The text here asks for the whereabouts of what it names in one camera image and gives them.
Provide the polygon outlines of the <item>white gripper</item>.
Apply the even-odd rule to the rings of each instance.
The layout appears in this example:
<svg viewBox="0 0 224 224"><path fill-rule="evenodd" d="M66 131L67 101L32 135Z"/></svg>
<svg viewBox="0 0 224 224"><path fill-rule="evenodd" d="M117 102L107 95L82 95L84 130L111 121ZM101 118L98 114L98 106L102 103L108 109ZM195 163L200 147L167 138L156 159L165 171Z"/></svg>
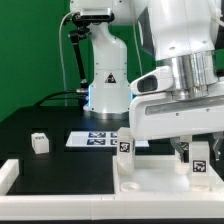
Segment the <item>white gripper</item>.
<svg viewBox="0 0 224 224"><path fill-rule="evenodd" d="M181 161L184 148L178 136L214 133L213 151L219 160L224 142L224 96L178 102L167 93L138 96L131 102L129 123L135 140L171 138Z"/></svg>

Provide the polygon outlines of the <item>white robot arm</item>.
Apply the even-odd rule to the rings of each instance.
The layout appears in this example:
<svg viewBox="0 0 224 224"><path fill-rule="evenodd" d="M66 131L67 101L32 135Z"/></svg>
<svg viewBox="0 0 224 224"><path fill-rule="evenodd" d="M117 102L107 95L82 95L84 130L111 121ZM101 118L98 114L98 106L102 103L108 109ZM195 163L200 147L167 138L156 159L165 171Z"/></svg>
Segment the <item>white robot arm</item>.
<svg viewBox="0 0 224 224"><path fill-rule="evenodd" d="M142 48L156 68L131 83L129 123L136 140L211 133L213 151L224 142L224 81L214 68L224 0L74 0L80 22L138 24Z"/></svg>

